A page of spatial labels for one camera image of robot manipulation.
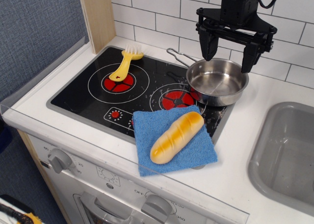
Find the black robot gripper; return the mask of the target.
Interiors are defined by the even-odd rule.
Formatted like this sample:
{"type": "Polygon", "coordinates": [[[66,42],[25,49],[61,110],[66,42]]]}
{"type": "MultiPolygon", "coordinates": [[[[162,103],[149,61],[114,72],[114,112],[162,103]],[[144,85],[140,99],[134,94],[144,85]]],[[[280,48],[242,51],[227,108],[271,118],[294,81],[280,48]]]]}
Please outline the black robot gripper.
{"type": "Polygon", "coordinates": [[[265,51],[265,46],[273,44],[273,35],[277,28],[265,22],[257,15],[259,6],[270,9],[276,0],[265,5],[262,0],[221,0],[221,7],[199,8],[196,13],[199,20],[196,30],[199,34],[202,56],[212,60],[218,49],[219,38],[245,44],[241,72],[249,73],[265,51]],[[239,30],[255,32],[257,39],[239,30]]]}

